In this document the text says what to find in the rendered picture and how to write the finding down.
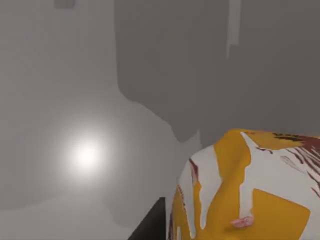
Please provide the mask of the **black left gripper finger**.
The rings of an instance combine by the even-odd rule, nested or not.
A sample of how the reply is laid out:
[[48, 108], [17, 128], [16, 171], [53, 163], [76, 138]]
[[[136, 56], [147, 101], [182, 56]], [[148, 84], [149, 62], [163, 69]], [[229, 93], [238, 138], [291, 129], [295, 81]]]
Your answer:
[[166, 199], [160, 197], [127, 240], [166, 240]]

